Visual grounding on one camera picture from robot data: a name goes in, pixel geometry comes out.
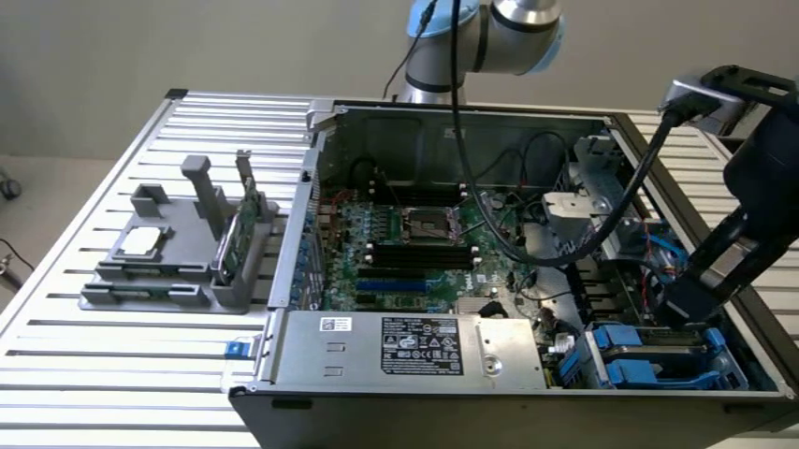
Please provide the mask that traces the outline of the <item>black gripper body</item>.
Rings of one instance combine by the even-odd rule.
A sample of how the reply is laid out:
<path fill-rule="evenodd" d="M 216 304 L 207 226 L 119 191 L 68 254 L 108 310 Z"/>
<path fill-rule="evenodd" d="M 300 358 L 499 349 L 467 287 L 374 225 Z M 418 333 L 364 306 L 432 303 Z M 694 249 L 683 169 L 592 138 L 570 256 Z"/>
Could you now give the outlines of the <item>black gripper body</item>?
<path fill-rule="evenodd" d="M 784 254 L 798 240 L 798 107 L 770 109 L 723 170 L 735 235 Z"/>

